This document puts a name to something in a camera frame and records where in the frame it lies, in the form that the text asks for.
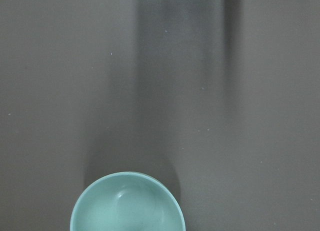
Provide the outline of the green bowl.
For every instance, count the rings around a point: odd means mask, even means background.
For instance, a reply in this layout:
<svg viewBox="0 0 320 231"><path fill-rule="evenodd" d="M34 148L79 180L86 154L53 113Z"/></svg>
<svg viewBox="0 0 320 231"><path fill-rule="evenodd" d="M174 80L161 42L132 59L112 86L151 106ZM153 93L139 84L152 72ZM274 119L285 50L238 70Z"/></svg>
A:
<svg viewBox="0 0 320 231"><path fill-rule="evenodd" d="M173 194L140 172L112 173L90 184L77 199L71 231L184 231L186 223Z"/></svg>

